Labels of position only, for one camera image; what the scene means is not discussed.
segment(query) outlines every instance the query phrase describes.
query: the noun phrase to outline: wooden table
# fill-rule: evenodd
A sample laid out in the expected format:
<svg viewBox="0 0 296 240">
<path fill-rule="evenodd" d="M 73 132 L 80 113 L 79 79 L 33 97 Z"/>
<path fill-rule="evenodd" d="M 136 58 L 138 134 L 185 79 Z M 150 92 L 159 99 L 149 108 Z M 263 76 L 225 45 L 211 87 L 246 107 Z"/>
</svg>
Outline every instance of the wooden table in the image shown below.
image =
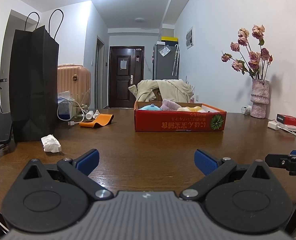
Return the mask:
<svg viewBox="0 0 296 240">
<path fill-rule="evenodd" d="M 100 129 L 68 127 L 62 123 L 54 136 L 62 145 L 57 154 L 43 152 L 41 142 L 23 142 L 15 152 L 0 157 L 1 201 L 26 163 L 38 158 L 56 163 L 63 157 L 76 158 L 95 148 L 100 152 L 99 166 L 91 177 L 114 193 L 130 191 L 175 191 L 177 194 L 203 177 L 195 167 L 197 148 L 217 158 L 231 157 L 238 163 L 264 159 L 268 153 L 289 154 L 296 150 L 296 138 L 284 131 L 267 128 L 268 120 L 242 114 L 228 114 L 224 132 L 135 132 L 132 110 L 105 109 L 114 114 L 111 125 Z M 273 169 L 296 205 L 296 176 Z M 296 227 L 296 212 L 291 232 Z"/>
</svg>

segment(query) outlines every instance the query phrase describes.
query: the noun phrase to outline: pink towel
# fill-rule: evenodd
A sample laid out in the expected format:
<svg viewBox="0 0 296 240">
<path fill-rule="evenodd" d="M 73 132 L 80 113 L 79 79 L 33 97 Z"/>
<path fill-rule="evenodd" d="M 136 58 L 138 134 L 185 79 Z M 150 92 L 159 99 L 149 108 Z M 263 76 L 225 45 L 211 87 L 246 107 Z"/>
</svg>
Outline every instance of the pink towel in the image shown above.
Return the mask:
<svg viewBox="0 0 296 240">
<path fill-rule="evenodd" d="M 161 110 L 162 111 L 177 111 L 181 106 L 177 103 L 170 101 L 168 99 L 164 99 L 162 101 Z"/>
</svg>

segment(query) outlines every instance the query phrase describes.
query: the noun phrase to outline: red box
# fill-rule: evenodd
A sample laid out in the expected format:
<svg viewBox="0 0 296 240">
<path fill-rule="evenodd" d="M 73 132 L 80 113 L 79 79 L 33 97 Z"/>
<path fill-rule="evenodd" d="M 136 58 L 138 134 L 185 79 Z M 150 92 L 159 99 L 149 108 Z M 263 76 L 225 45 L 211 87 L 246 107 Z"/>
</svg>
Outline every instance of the red box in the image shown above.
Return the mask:
<svg viewBox="0 0 296 240">
<path fill-rule="evenodd" d="M 153 102 L 161 107 L 162 102 Z M 135 131 L 136 132 L 175 132 L 175 131 L 223 131 L 227 112 L 205 104 L 178 103 L 182 107 L 201 106 L 207 113 L 145 111 L 140 108 L 151 105 L 151 102 L 136 102 Z"/>
<path fill-rule="evenodd" d="M 278 114 L 277 121 L 286 125 L 296 126 L 296 118 L 290 115 Z"/>
</svg>

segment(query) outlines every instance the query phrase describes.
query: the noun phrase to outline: plush toy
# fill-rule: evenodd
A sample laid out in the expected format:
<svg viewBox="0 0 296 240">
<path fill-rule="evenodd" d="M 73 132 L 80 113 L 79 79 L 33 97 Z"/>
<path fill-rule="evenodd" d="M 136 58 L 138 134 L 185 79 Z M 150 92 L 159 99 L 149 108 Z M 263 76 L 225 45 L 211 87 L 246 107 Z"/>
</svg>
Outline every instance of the plush toy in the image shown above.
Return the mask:
<svg viewBox="0 0 296 240">
<path fill-rule="evenodd" d="M 170 101 L 168 99 L 164 99 L 162 101 L 161 110 L 162 111 L 177 111 L 181 106 L 179 106 L 177 103 Z"/>
<path fill-rule="evenodd" d="M 202 111 L 202 108 L 200 106 L 195 106 L 195 107 L 181 107 L 177 111 L 181 112 L 199 112 Z"/>
<path fill-rule="evenodd" d="M 139 110 L 146 110 L 146 111 L 161 111 L 161 109 L 158 106 L 155 106 L 154 104 L 150 106 L 144 106 L 143 108 L 140 108 Z"/>
</svg>

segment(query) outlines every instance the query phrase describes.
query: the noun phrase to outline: pink suitcase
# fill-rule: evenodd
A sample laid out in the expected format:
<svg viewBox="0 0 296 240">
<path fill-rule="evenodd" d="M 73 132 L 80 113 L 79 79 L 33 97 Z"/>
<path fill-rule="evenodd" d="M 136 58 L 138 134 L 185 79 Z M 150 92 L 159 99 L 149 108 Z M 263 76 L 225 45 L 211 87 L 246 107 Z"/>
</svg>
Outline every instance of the pink suitcase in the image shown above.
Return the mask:
<svg viewBox="0 0 296 240">
<path fill-rule="evenodd" d="M 70 91 L 71 97 L 80 105 L 89 106 L 91 73 L 81 65 L 58 66 L 58 93 Z"/>
</svg>

